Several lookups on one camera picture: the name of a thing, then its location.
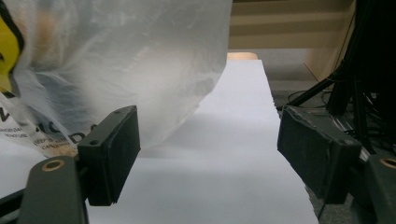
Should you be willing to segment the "beige wooden shelf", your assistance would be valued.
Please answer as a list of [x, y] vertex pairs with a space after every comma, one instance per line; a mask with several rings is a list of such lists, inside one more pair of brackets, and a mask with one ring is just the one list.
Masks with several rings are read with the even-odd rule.
[[230, 49], [307, 49], [318, 80], [341, 63], [358, 0], [233, 0]]

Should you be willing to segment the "wooden table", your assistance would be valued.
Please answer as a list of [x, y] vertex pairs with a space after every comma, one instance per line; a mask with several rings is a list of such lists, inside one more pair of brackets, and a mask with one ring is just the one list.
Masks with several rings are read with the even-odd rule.
[[259, 60], [259, 58], [253, 52], [229, 52], [227, 60]]

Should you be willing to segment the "white table sheet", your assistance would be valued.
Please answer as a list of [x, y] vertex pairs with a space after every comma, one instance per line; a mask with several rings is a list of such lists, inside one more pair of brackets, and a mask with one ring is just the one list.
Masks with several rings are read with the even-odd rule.
[[303, 181], [276, 147], [259, 60], [230, 60], [216, 88], [162, 144], [140, 151], [118, 203], [91, 224], [318, 224]]

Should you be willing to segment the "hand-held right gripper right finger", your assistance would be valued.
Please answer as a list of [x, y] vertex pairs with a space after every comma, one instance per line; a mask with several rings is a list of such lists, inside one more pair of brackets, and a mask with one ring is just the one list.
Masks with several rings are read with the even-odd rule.
[[315, 195], [329, 204], [346, 200], [349, 168], [361, 143], [322, 109], [283, 107], [277, 149]]

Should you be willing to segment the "black curtain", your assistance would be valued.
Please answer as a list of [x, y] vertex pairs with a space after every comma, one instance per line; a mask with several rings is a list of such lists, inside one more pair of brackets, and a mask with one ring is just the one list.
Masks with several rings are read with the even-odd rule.
[[352, 105], [354, 137], [376, 134], [396, 143], [396, 0], [358, 0], [346, 54], [329, 76], [327, 109], [342, 116]]

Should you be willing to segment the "clear plastic bag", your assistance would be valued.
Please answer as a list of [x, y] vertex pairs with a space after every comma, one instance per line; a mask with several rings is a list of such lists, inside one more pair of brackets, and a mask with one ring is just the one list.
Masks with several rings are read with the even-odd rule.
[[0, 143], [73, 155], [134, 105], [144, 147], [213, 91], [233, 0], [0, 0]]

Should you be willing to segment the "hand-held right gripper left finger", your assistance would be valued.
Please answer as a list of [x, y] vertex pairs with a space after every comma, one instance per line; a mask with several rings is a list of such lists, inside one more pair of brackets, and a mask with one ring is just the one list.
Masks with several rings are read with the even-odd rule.
[[118, 201], [139, 151], [135, 105], [111, 112], [78, 143], [79, 160], [88, 169], [90, 205]]

